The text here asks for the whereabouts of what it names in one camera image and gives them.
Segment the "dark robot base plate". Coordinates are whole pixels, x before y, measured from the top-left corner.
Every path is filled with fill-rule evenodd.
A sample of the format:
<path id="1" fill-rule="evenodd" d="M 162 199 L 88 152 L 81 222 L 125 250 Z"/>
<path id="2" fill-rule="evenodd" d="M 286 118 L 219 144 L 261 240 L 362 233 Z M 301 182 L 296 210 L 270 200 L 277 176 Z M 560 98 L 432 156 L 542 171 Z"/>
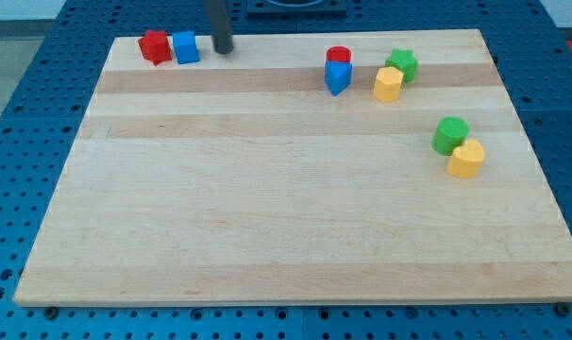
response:
<path id="1" fill-rule="evenodd" d="M 246 0 L 249 17 L 267 15 L 346 14 L 347 0 Z"/>

